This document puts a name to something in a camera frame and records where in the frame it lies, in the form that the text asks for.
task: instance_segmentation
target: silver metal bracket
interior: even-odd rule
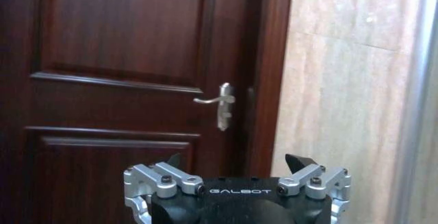
[[[306,183],[306,195],[313,199],[333,199],[332,224],[340,224],[341,214],[350,205],[352,175],[345,168],[334,168],[321,177],[314,177]]]
[[[306,185],[308,181],[320,176],[325,171],[325,167],[317,164],[308,165],[301,169],[293,176],[280,178],[278,192],[284,196],[296,196],[300,194],[302,186]]]
[[[235,97],[233,96],[233,87],[230,83],[223,83],[221,86],[219,97],[214,99],[199,99],[195,98],[194,102],[199,104],[213,104],[219,102],[218,105],[218,128],[221,131],[226,131],[230,126],[231,121],[231,104],[235,102]]]
[[[199,195],[203,193],[205,182],[202,177],[187,174],[186,172],[174,168],[166,162],[159,162],[155,164],[154,171],[162,175],[171,175],[183,193],[190,195]]]
[[[177,186],[183,193],[191,195],[201,195],[205,191],[203,179],[199,176],[185,173],[166,162],[159,162],[151,167],[139,164],[123,172],[125,205],[133,209],[138,224],[153,224],[149,213],[153,194],[159,198],[174,197]]]

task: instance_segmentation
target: silver door handle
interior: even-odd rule
[[[199,99],[195,98],[194,102],[199,104],[213,104],[219,102],[218,105],[218,128],[225,131],[230,126],[231,120],[231,104],[235,102],[233,94],[233,87],[230,83],[223,83],[221,86],[219,97],[214,99]]]

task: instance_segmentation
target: wall tile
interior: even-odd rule
[[[409,54],[418,3],[420,0],[293,0],[290,28]]]
[[[348,167],[346,223],[385,223],[409,60],[342,39],[289,36],[273,175],[290,174],[285,153]]]

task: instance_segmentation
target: dark brown door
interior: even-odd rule
[[[174,153],[242,174],[258,1],[3,0],[3,223],[133,223],[123,170]]]

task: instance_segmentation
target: door molding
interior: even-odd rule
[[[290,2],[292,0],[262,0],[255,110],[246,160],[246,174],[251,176],[269,177],[272,171]]]

